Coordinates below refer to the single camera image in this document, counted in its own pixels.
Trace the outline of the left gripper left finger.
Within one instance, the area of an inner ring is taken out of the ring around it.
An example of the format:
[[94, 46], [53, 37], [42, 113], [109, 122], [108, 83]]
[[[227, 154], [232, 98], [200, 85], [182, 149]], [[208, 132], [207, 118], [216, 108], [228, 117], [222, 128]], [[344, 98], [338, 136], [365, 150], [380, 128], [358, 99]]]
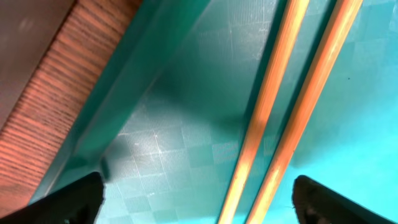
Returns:
[[62, 189], [1, 218], [1, 224], [94, 224], [104, 201], [104, 183], [92, 172]]

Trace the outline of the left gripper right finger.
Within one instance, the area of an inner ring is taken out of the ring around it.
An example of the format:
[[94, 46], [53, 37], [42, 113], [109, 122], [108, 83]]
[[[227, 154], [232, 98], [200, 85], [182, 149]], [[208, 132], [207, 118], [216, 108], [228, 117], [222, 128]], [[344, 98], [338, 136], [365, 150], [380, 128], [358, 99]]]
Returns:
[[294, 180], [292, 203], [300, 224], [394, 224], [306, 175]]

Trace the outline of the wooden chopstick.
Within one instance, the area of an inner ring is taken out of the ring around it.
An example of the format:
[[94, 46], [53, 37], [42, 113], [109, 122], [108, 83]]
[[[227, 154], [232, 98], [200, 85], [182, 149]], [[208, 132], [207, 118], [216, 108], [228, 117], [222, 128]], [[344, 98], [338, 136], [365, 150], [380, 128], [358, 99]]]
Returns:
[[254, 163], [309, 0], [288, 0], [218, 223], [231, 223]]
[[263, 222], [362, 3], [336, 2], [247, 223]]

